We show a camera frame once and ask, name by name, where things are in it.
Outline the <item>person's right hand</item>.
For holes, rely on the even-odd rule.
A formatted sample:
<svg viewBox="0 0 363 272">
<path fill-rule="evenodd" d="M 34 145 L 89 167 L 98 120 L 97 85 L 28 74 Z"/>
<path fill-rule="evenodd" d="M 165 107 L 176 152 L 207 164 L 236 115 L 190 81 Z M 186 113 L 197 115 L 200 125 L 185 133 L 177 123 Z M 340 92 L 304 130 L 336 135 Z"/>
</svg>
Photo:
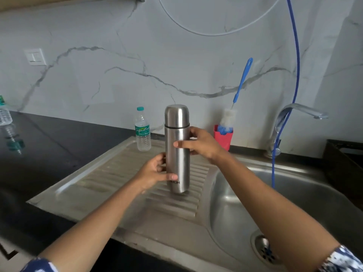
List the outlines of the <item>person's right hand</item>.
<svg viewBox="0 0 363 272">
<path fill-rule="evenodd" d="M 226 153 L 225 149 L 205 129 L 190 127 L 189 135 L 192 138 L 189 140 L 198 141 L 197 149 L 187 149 L 190 155 L 201 155 L 211 164 L 217 165 L 218 159 Z"/>
</svg>

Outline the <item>person's left hand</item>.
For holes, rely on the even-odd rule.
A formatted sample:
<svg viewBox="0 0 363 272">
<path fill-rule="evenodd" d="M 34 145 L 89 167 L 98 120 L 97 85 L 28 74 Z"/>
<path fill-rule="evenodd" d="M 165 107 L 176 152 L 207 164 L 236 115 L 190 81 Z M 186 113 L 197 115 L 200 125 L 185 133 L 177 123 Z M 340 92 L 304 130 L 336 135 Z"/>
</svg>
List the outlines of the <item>person's left hand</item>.
<svg viewBox="0 0 363 272">
<path fill-rule="evenodd" d="M 159 174 L 166 172 L 166 153 L 162 152 L 148 160 L 132 178 L 135 193 L 144 193 L 159 182 Z"/>
</svg>

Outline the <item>person's left forearm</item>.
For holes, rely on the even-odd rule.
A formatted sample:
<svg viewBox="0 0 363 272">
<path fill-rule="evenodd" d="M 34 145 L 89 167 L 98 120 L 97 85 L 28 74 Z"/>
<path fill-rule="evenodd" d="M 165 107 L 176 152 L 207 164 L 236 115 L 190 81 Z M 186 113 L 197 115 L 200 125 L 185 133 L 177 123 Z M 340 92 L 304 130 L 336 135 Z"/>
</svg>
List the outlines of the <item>person's left forearm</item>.
<svg viewBox="0 0 363 272">
<path fill-rule="evenodd" d="M 50 261 L 58 272 L 90 272 L 127 208 L 155 183 L 151 178 L 132 178 L 39 257 Z"/>
</svg>

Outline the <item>person's right forearm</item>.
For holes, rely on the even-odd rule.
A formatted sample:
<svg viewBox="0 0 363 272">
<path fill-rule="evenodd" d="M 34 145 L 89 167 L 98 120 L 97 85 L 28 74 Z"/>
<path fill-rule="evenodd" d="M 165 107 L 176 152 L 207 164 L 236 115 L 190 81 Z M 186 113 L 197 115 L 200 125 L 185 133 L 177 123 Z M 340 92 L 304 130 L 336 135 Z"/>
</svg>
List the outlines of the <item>person's right forearm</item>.
<svg viewBox="0 0 363 272">
<path fill-rule="evenodd" d="M 290 272 L 315 272 L 340 243 L 226 151 L 214 157 L 235 195 Z"/>
</svg>

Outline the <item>red plastic cup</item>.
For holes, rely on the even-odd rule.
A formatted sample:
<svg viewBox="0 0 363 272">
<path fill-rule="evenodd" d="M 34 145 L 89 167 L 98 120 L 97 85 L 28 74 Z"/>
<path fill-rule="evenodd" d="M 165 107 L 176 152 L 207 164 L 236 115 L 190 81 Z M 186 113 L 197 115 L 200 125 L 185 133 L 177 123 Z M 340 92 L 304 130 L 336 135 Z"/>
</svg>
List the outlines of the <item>red plastic cup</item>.
<svg viewBox="0 0 363 272">
<path fill-rule="evenodd" d="M 221 134 L 218 131 L 218 125 L 214 125 L 214 139 L 218 142 L 218 144 L 225 149 L 226 151 L 229 151 L 230 149 L 230 144 L 231 144 L 231 140 L 233 137 L 233 129 L 231 132 L 226 133 L 226 134 Z"/>
</svg>

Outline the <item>clear plastic water bottle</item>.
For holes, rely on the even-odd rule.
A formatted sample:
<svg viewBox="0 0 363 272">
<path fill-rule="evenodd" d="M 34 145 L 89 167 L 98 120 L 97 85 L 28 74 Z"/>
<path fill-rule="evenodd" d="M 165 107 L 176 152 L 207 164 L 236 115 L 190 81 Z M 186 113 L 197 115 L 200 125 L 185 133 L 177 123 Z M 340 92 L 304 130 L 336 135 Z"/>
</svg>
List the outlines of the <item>clear plastic water bottle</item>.
<svg viewBox="0 0 363 272">
<path fill-rule="evenodd" d="M 150 125 L 144 114 L 144 107 L 137 107 L 134 120 L 135 136 L 139 151 L 149 151 L 151 149 Z"/>
</svg>

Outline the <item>stainless steel sink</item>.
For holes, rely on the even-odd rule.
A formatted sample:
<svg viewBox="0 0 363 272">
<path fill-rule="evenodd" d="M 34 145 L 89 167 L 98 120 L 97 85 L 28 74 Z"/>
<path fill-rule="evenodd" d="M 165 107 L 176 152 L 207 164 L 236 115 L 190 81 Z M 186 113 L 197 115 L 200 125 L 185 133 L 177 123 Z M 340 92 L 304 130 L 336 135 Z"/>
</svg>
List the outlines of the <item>stainless steel sink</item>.
<svg viewBox="0 0 363 272">
<path fill-rule="evenodd" d="M 27 201 L 78 222 L 122 187 L 150 158 L 165 150 L 152 140 L 141 152 L 133 137 Z M 275 189 L 302 208 L 363 261 L 363 212 L 311 166 L 275 165 Z M 250 237 L 260 230 L 220 170 L 191 157 L 190 187 L 182 194 L 159 182 L 129 206 L 112 238 L 195 272 L 286 272 L 266 266 Z"/>
</svg>

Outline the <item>chrome sink faucet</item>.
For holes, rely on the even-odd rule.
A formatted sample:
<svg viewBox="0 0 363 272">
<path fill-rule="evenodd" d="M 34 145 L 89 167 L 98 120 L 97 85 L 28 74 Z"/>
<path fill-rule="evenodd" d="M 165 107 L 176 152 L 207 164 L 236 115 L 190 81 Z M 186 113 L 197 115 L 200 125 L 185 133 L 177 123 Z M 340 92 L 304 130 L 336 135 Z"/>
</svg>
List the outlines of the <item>chrome sink faucet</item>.
<svg viewBox="0 0 363 272">
<path fill-rule="evenodd" d="M 310 108 L 308 106 L 292 103 L 286 105 L 278 114 L 277 119 L 275 121 L 275 125 L 271 134 L 271 137 L 267 143 L 267 148 L 265 152 L 265 156 L 267 158 L 273 158 L 273 156 L 278 156 L 281 153 L 279 149 L 280 144 L 280 135 L 288 121 L 288 118 L 292 112 L 292 110 L 298 110 L 302 113 L 309 114 L 315 119 L 328 119 L 329 114 L 327 112 L 322 112 L 314 108 Z"/>
</svg>

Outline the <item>sink drain strainer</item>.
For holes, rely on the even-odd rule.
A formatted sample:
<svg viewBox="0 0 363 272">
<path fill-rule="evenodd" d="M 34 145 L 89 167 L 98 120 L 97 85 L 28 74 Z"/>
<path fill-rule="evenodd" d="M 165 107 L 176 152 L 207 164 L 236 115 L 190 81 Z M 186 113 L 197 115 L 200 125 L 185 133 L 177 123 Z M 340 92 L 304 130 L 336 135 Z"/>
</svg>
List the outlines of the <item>sink drain strainer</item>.
<svg viewBox="0 0 363 272">
<path fill-rule="evenodd" d="M 250 244 L 255 255 L 268 267 L 273 269 L 282 268 L 283 263 L 279 256 L 274 253 L 269 240 L 258 229 L 252 233 Z"/>
</svg>

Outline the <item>person's patterned left sleeve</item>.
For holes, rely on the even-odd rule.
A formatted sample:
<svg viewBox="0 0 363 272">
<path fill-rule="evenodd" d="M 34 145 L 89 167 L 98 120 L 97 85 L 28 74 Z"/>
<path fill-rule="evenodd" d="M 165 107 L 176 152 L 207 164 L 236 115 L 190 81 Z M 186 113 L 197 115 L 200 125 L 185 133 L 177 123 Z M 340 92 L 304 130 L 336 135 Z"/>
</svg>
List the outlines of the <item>person's patterned left sleeve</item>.
<svg viewBox="0 0 363 272">
<path fill-rule="evenodd" d="M 25 264 L 20 272 L 58 272 L 58 270 L 49 260 L 37 257 Z"/>
</svg>

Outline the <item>person's patterned sleeve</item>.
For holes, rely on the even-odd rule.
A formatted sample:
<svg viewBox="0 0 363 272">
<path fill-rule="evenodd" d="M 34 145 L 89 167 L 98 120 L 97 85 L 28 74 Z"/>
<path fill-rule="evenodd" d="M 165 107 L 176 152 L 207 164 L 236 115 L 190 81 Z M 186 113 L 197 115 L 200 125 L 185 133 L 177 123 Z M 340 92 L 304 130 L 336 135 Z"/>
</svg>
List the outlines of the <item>person's patterned sleeve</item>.
<svg viewBox="0 0 363 272">
<path fill-rule="evenodd" d="M 20 272 L 58 272 L 58 270 L 49 260 L 37 257 L 25 264 Z"/>
<path fill-rule="evenodd" d="M 363 263 L 345 246 L 337 247 L 318 272 L 363 272 Z"/>
</svg>

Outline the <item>dark woven basket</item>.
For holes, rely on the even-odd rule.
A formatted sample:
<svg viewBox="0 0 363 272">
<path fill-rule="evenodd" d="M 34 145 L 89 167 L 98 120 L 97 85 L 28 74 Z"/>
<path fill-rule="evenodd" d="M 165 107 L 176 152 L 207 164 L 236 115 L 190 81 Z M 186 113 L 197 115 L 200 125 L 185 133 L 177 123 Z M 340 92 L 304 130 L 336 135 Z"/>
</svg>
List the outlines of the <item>dark woven basket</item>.
<svg viewBox="0 0 363 272">
<path fill-rule="evenodd" d="M 363 143 L 327 140 L 322 161 L 329 183 L 363 211 Z"/>
</svg>

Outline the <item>person's patterned right sleeve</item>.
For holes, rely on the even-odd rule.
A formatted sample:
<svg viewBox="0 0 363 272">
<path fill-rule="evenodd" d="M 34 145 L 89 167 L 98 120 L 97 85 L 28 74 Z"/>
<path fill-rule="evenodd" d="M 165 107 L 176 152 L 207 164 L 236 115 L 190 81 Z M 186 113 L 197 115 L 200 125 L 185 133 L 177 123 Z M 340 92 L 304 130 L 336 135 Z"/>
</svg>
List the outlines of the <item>person's patterned right sleeve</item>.
<svg viewBox="0 0 363 272">
<path fill-rule="evenodd" d="M 363 263 L 345 246 L 337 247 L 318 272 L 363 272 Z"/>
</svg>

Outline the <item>blue handled bottle brush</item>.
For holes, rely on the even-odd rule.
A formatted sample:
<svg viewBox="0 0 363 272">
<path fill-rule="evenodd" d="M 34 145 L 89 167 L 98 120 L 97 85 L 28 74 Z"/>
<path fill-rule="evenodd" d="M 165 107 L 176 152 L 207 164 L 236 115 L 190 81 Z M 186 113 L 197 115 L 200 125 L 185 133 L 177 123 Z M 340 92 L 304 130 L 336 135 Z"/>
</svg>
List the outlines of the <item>blue handled bottle brush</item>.
<svg viewBox="0 0 363 272">
<path fill-rule="evenodd" d="M 223 136 L 233 132 L 233 125 L 234 125 L 236 115 L 237 115 L 237 111 L 233 107 L 234 107 L 234 105 L 236 104 L 236 102 L 238 100 L 239 93 L 240 93 L 240 91 L 242 89 L 242 86 L 243 86 L 243 83 L 246 80 L 246 77 L 247 77 L 247 75 L 248 75 L 248 73 L 250 71 L 252 63 L 253 63 L 253 58 L 249 58 L 247 60 L 246 65 L 245 65 L 245 68 L 244 68 L 242 78 L 241 78 L 239 87 L 237 89 L 237 92 L 234 95 L 232 106 L 230 108 L 224 109 L 223 112 L 222 112 L 222 117 L 221 117 L 220 123 L 217 126 L 217 132 L 219 132 Z"/>
</svg>

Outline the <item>white wall switch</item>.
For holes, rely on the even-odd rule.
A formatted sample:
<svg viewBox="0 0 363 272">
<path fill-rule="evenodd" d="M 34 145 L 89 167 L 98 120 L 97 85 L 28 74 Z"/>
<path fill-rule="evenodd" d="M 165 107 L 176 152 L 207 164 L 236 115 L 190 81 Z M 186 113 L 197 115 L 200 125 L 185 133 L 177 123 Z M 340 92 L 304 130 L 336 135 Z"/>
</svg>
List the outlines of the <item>white wall switch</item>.
<svg viewBox="0 0 363 272">
<path fill-rule="evenodd" d="M 24 49 L 24 54 L 31 66 L 47 66 L 47 62 L 41 48 Z"/>
</svg>

